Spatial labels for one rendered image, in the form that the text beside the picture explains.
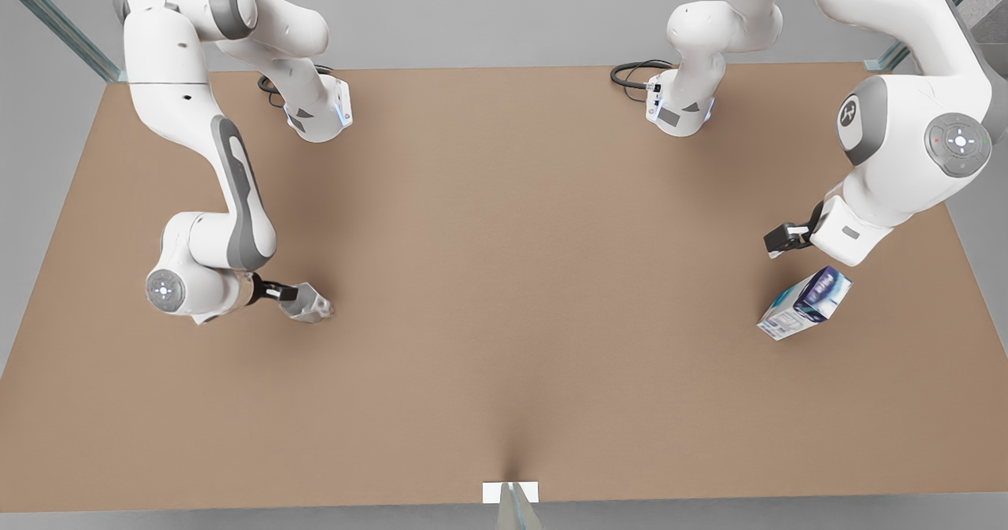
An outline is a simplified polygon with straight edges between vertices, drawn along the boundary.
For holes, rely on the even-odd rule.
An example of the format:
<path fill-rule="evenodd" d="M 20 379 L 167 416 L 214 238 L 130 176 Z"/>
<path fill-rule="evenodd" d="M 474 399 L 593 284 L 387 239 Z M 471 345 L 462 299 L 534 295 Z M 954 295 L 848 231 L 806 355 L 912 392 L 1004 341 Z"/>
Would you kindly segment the blue and white carton box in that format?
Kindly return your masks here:
<path fill-rule="evenodd" d="M 847 276 L 828 265 L 779 293 L 758 327 L 772 339 L 781 340 L 828 321 L 851 287 Z"/>

